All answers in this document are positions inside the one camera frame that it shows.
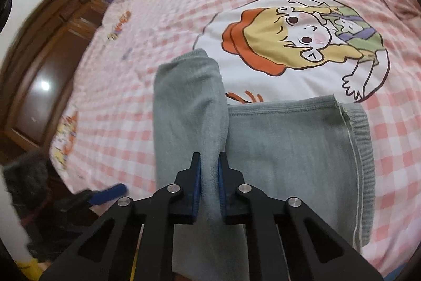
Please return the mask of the grey fleece pants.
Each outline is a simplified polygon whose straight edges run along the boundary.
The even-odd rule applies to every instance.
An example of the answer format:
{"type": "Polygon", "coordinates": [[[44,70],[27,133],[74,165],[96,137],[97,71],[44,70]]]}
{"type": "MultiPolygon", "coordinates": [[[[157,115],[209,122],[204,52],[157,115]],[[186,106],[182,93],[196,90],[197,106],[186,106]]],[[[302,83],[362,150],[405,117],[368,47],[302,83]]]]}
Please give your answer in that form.
{"type": "Polygon", "coordinates": [[[220,69],[198,49],[158,67],[153,95],[156,185],[201,155],[197,222],[178,226],[174,272],[192,280],[247,280],[244,229],[223,223],[218,156],[267,195],[296,196],[348,243],[370,242],[375,166],[368,117],[334,96],[230,105],[220,69]]]}

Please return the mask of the pink checkered cartoon bedspread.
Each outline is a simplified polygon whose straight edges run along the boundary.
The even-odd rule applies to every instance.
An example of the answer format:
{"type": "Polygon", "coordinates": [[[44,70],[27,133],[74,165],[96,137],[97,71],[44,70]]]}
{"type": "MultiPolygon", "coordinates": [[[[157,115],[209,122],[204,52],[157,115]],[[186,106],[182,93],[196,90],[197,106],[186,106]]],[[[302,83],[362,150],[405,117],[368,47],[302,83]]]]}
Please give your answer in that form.
{"type": "Polygon", "coordinates": [[[420,17],[401,20],[383,0],[115,0],[50,146],[67,188],[122,183],[136,200],[160,189],[156,73],[198,49],[217,62],[230,105],[361,104],[375,207],[370,242],[357,251],[381,275],[407,265],[420,244],[420,17]]]}

